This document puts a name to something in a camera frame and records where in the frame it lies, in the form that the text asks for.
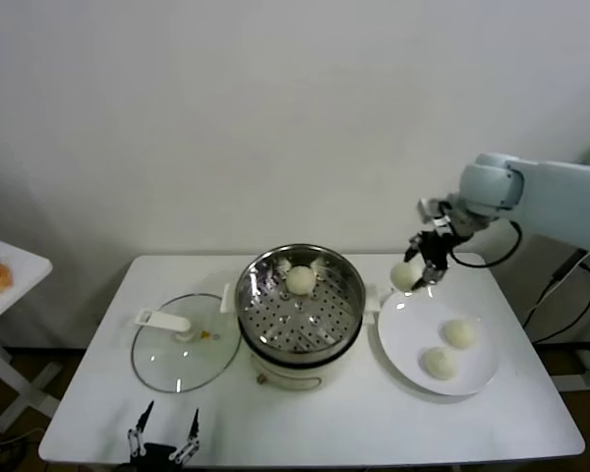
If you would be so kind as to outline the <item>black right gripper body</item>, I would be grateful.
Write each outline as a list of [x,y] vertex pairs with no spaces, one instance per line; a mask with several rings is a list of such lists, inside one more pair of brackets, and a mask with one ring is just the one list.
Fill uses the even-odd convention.
[[455,245],[456,237],[453,234],[439,233],[436,230],[421,231],[412,242],[412,246],[422,256],[425,266],[436,270],[447,270],[447,256]]

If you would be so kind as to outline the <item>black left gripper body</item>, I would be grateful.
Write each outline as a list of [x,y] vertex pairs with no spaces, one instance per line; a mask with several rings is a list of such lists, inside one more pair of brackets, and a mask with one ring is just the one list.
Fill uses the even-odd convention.
[[131,451],[127,462],[120,464],[121,471],[134,472],[172,472],[177,470],[177,464],[170,459],[176,450],[174,446],[147,442],[145,455],[140,455],[140,449]]

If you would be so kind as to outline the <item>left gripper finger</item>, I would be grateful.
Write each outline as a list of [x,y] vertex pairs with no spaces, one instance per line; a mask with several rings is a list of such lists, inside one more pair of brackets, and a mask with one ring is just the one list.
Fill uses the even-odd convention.
[[186,441],[177,447],[170,455],[173,463],[186,463],[200,449],[199,439],[200,411],[196,409]]
[[144,431],[148,422],[149,415],[152,411],[154,401],[152,400],[147,409],[141,414],[136,426],[127,433],[129,450],[131,456],[146,456],[147,448],[144,442]]

